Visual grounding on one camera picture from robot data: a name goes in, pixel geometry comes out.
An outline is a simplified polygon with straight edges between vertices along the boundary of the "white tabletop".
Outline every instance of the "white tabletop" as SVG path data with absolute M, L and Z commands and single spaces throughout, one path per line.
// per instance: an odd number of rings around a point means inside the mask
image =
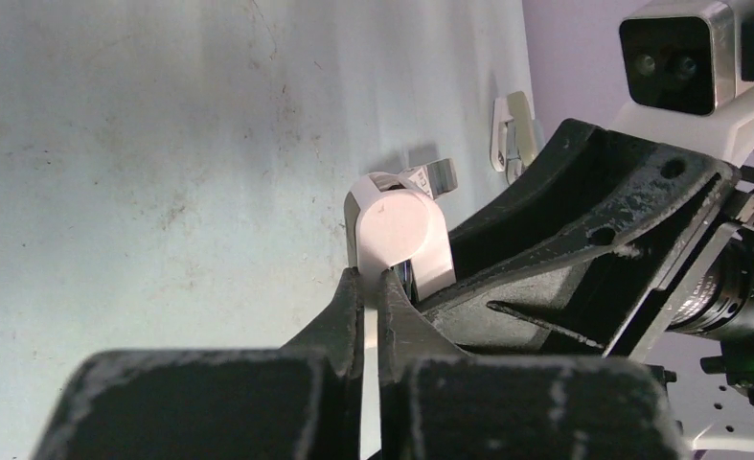
M 516 90 L 520 0 L 0 0 L 0 459 L 95 352 L 286 342 L 364 173 L 451 157 L 449 224 L 486 204 Z

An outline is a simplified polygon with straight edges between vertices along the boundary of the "black camera panel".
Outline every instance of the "black camera panel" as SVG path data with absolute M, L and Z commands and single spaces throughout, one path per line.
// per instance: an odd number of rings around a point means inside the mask
M 628 19 L 619 27 L 635 102 L 693 115 L 715 110 L 709 26 L 697 17 Z

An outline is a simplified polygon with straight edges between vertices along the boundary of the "white table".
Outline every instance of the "white table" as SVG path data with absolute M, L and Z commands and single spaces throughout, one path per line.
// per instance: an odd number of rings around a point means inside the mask
M 0 459 L 92 353 L 283 344 L 362 174 L 452 157 L 450 225 L 486 204 L 516 90 L 520 0 L 0 0 Z

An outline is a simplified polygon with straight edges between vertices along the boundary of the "screw hole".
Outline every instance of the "screw hole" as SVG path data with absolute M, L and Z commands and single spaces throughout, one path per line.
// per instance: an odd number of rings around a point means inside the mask
M 665 163 L 663 167 L 661 167 L 661 176 L 665 179 L 675 179 L 676 177 L 684 174 L 684 170 L 686 169 L 687 166 L 682 160 L 670 160 Z
M 598 228 L 588 237 L 588 242 L 595 246 L 608 246 L 616 238 L 616 231 L 610 227 Z

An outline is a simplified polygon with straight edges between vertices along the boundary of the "camera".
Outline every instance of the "camera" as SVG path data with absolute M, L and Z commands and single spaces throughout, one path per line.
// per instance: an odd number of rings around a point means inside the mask
M 754 0 L 654 0 L 619 27 L 638 104 L 709 115 L 754 83 L 741 74 L 741 24 Z

